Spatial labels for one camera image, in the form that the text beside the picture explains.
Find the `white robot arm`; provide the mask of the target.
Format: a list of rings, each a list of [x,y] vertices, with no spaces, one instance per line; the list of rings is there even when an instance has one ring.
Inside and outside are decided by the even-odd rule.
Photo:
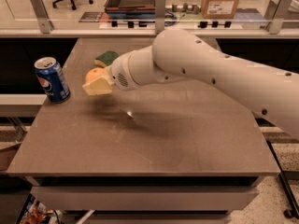
[[[143,49],[95,68],[83,89],[102,95],[194,79],[224,92],[294,138],[299,137],[299,75],[227,55],[185,30],[164,30]]]

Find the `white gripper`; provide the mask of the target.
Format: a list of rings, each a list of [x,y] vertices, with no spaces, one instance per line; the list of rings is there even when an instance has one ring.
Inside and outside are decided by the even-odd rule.
[[[140,51],[134,50],[122,54],[110,66],[110,74],[115,85],[123,91],[140,88],[146,83],[147,58]],[[109,75],[101,74],[82,86],[88,95],[103,95],[112,93],[112,84]]]

